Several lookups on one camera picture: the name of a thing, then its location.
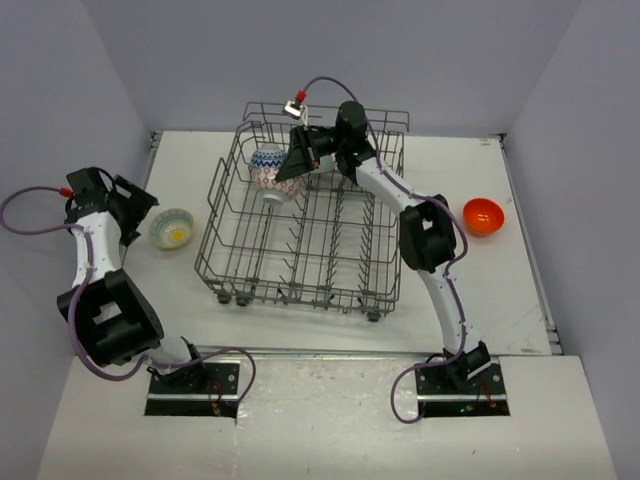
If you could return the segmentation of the yellow dotted bowl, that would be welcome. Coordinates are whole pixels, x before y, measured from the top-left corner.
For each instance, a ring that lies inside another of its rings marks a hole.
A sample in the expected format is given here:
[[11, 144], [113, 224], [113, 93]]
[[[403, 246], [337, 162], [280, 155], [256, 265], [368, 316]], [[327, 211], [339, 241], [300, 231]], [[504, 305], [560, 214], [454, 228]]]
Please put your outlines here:
[[195, 232], [193, 215], [182, 208], [161, 211], [149, 226], [150, 243], [161, 250], [179, 249], [186, 246]]

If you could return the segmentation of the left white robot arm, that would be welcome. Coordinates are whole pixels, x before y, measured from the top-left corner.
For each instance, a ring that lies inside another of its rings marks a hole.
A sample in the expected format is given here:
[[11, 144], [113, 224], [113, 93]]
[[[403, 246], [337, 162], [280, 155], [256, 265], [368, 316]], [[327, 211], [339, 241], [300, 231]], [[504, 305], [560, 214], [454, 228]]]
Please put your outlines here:
[[138, 227], [158, 199], [129, 180], [99, 167], [67, 176], [71, 194], [65, 224], [76, 241], [72, 287], [57, 299], [72, 345], [94, 374], [111, 381], [108, 366], [134, 361], [195, 393], [208, 379], [195, 346], [186, 339], [167, 348], [151, 304], [122, 266], [121, 251], [140, 235]]

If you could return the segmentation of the blue zigzag patterned bowl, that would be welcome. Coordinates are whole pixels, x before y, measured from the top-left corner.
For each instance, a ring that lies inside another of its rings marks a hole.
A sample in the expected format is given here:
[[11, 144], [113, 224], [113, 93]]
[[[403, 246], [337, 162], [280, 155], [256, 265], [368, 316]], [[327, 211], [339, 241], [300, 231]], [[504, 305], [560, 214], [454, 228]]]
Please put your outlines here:
[[283, 165], [287, 152], [279, 145], [264, 143], [260, 145], [251, 155], [251, 171], [268, 169], [270, 172], [278, 172]]

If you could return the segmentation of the orange bowl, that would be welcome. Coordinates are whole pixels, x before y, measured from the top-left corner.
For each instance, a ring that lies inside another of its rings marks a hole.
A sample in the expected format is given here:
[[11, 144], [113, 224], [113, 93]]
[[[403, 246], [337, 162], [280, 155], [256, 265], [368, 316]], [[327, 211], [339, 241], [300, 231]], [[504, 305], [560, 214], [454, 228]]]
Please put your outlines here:
[[487, 198], [473, 198], [462, 210], [466, 230], [478, 237], [497, 233], [505, 223], [505, 214], [499, 204]]

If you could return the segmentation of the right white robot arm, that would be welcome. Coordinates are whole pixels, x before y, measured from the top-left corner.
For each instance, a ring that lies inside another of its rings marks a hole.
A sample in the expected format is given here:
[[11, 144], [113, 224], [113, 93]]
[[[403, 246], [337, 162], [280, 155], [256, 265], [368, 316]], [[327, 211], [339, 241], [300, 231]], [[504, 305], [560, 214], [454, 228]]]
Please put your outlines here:
[[468, 253], [462, 227], [441, 195], [411, 187], [383, 162], [364, 107], [346, 101], [332, 127], [311, 125], [300, 100], [285, 103], [283, 113], [299, 122], [289, 132], [289, 147], [278, 182], [310, 173], [332, 155], [343, 177], [374, 196], [397, 218], [399, 251], [422, 280], [434, 306], [443, 339], [444, 359], [434, 365], [456, 392], [467, 393], [482, 379], [490, 355], [481, 337], [467, 325], [452, 267]]

